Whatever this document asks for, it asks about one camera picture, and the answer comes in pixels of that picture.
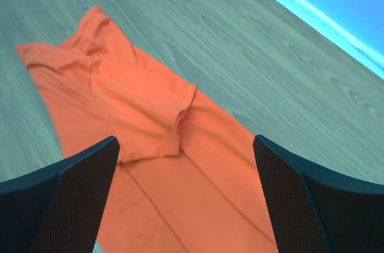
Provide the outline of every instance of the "gray wood floor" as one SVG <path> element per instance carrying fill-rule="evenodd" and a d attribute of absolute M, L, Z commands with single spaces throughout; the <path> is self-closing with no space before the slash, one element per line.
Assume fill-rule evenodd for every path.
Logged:
<path fill-rule="evenodd" d="M 384 184 L 384 81 L 273 0 L 0 0 L 0 180 L 62 158 L 14 46 L 59 44 L 95 4 L 253 133 Z"/>

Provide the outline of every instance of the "folded fabric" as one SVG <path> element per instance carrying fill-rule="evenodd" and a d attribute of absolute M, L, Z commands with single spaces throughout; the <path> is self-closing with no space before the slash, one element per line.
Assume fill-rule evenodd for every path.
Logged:
<path fill-rule="evenodd" d="M 17 51 L 65 157 L 119 140 L 98 234 L 106 253 L 277 252 L 254 135 L 133 46 L 100 7 L 60 46 Z"/>

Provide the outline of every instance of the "orange cloth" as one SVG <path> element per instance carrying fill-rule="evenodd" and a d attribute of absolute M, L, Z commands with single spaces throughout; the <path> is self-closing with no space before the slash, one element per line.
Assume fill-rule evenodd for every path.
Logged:
<path fill-rule="evenodd" d="M 65 157 L 108 135 L 120 142 L 98 234 L 106 253 L 277 252 L 252 133 L 100 7 L 60 46 L 17 51 Z"/>

